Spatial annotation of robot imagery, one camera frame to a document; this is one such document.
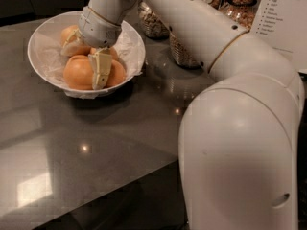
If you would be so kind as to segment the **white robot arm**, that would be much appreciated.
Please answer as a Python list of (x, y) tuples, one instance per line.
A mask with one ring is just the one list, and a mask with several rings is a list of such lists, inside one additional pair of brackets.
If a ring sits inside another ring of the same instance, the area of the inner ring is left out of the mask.
[[(137, 0), (90, 0), (81, 39), (113, 45)], [(298, 230), (303, 82), (265, 41), (201, 0), (144, 0), (215, 84), (188, 106), (178, 159), (191, 230)]]

